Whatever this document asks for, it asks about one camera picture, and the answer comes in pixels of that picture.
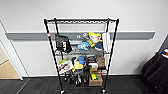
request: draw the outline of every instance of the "gray floor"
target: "gray floor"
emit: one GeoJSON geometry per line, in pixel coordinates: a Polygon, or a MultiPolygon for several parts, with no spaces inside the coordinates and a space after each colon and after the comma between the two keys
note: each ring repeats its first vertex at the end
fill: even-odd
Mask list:
{"type": "MultiPolygon", "coordinates": [[[[60,94],[58,77],[35,77],[20,80],[0,80],[0,94],[60,94]]],[[[102,87],[76,87],[63,81],[64,94],[101,94],[102,87]]],[[[109,76],[105,94],[157,94],[140,76],[109,76]]]]}

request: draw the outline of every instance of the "shelf post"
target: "shelf post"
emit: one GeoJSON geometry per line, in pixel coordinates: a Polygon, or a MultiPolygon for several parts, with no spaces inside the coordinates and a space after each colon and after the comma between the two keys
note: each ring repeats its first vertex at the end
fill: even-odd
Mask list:
{"type": "Polygon", "coordinates": [[[106,89],[106,83],[107,83],[107,78],[108,78],[109,69],[110,69],[110,63],[111,63],[111,59],[112,59],[112,55],[113,55],[113,49],[114,49],[114,43],[115,43],[115,39],[116,39],[118,24],[119,24],[119,19],[116,20],[115,32],[114,32],[114,36],[113,36],[113,42],[112,42],[112,46],[111,46],[110,58],[109,58],[109,63],[108,63],[108,68],[107,68],[107,75],[106,75],[106,80],[104,83],[104,90],[106,89]]]}
{"type": "Polygon", "coordinates": [[[52,40],[51,40],[51,36],[50,36],[50,32],[49,32],[49,29],[48,29],[48,25],[47,25],[47,20],[46,19],[44,19],[44,24],[45,24],[45,27],[46,27],[46,30],[47,30],[47,35],[48,35],[48,39],[49,39],[49,42],[50,42],[52,55],[53,55],[54,62],[55,62],[55,65],[56,65],[57,74],[58,74],[59,82],[60,82],[60,85],[61,85],[61,91],[64,91],[63,88],[62,88],[62,82],[61,82],[60,74],[59,74],[59,71],[58,71],[58,65],[57,65],[57,61],[56,61],[56,57],[55,57],[55,51],[53,49],[52,40]]]}

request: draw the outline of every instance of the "white wall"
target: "white wall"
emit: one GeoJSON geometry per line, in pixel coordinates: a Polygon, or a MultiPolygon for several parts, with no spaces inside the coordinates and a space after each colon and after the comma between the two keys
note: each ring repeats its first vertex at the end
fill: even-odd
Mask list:
{"type": "Polygon", "coordinates": [[[4,51],[2,50],[2,47],[0,46],[0,64],[5,62],[6,60],[8,60],[8,58],[6,54],[4,53],[4,51]]]}
{"type": "MultiPolygon", "coordinates": [[[[119,31],[155,31],[151,40],[117,40],[110,74],[139,74],[168,33],[167,0],[1,0],[7,32],[45,32],[47,18],[119,18],[119,31]]],[[[15,41],[30,76],[55,75],[47,41],[15,41]]]]}

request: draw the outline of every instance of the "caster wheel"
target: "caster wheel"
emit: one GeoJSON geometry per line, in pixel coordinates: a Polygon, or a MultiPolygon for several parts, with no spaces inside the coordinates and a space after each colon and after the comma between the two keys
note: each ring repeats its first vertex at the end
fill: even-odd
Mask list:
{"type": "Polygon", "coordinates": [[[103,90],[102,90],[102,94],[105,94],[105,92],[106,92],[106,90],[103,89],[103,90]]]}
{"type": "Polygon", "coordinates": [[[81,82],[77,80],[77,81],[75,82],[75,84],[76,84],[76,86],[80,86],[80,85],[81,85],[81,82]]]}
{"type": "Polygon", "coordinates": [[[72,82],[74,82],[74,79],[73,79],[73,78],[69,78],[69,79],[68,79],[68,82],[69,82],[69,83],[72,83],[72,82]]]}
{"type": "Polygon", "coordinates": [[[66,81],[67,81],[67,78],[64,78],[64,81],[66,82],[66,81]]]}
{"type": "Polygon", "coordinates": [[[84,83],[86,83],[86,82],[87,82],[87,80],[86,80],[86,79],[83,79],[83,81],[84,81],[84,83]]]}

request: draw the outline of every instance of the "cardboard box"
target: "cardboard box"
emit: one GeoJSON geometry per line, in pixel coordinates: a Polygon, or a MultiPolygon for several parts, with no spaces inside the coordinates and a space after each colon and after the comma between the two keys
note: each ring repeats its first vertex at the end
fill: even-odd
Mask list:
{"type": "Polygon", "coordinates": [[[105,67],[105,59],[104,58],[97,58],[98,67],[105,67]]]}
{"type": "Polygon", "coordinates": [[[98,59],[98,58],[104,58],[104,56],[103,55],[96,55],[96,59],[98,59]]]}
{"type": "Polygon", "coordinates": [[[92,80],[91,77],[89,77],[89,86],[102,86],[102,84],[103,79],[101,76],[96,80],[92,80]]]}

